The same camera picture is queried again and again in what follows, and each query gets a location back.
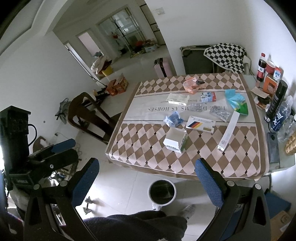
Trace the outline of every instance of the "white box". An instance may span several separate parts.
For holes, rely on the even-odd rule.
[[[198,131],[205,131],[213,134],[213,126],[215,126],[215,124],[216,122],[213,120],[190,116],[187,121],[186,128]]]
[[[154,44],[152,46],[145,47],[146,53],[154,52],[154,51],[156,51],[156,49],[157,49],[156,44]]]
[[[227,129],[226,129],[224,135],[222,136],[222,139],[221,139],[221,141],[220,141],[220,143],[219,143],[219,145],[217,147],[217,149],[219,151],[221,151],[221,152],[225,151],[225,149],[226,149],[226,147],[228,145],[228,142],[230,140],[230,137],[231,137],[231,135],[232,135],[232,133],[234,131],[234,128],[237,125],[239,115],[240,114],[238,112],[236,112],[236,111],[233,112],[232,117],[230,119],[230,122],[229,122],[229,124],[227,126]]]
[[[163,144],[169,150],[182,153],[187,140],[187,132],[175,127],[171,127],[167,132]]]
[[[178,105],[185,105],[186,106],[189,101],[189,95],[170,93],[168,95],[167,101],[170,104],[178,104]]]

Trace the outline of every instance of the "medicine box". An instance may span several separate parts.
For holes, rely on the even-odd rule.
[[[214,102],[216,101],[215,92],[202,92],[200,94],[202,102]]]
[[[239,119],[239,113],[234,111],[233,114],[232,114],[232,117],[230,119],[230,122],[226,128],[226,131],[224,132],[224,135],[222,136],[222,139],[217,147],[217,149],[221,152],[224,152],[227,145],[228,145],[228,142],[230,140],[230,137],[234,131],[234,128],[236,127],[237,125],[237,121]]]
[[[190,116],[186,124],[186,128],[198,131],[205,131],[213,134],[215,124],[216,122],[213,120]]]
[[[171,127],[167,132],[163,144],[169,150],[182,153],[187,140],[187,132],[183,129]]]
[[[168,95],[167,101],[169,104],[187,105],[189,101],[189,95],[173,94]]]

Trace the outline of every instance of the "glass door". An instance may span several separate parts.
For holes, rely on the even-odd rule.
[[[118,50],[125,47],[132,52],[138,41],[145,40],[138,23],[128,8],[114,14],[100,23],[98,27],[105,32],[109,39],[112,39],[111,42],[117,44]]]

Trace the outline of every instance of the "light blue package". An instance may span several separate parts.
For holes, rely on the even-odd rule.
[[[232,108],[242,115],[248,115],[248,105],[246,99],[234,89],[225,90],[225,97]]]
[[[166,123],[169,127],[177,127],[182,122],[184,122],[184,120],[179,117],[177,111],[174,111],[170,116],[166,116],[163,122]]]

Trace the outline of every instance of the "light switch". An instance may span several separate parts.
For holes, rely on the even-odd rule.
[[[158,8],[158,9],[155,9],[155,12],[157,12],[158,15],[165,14],[165,11],[164,11],[164,9],[162,7]]]

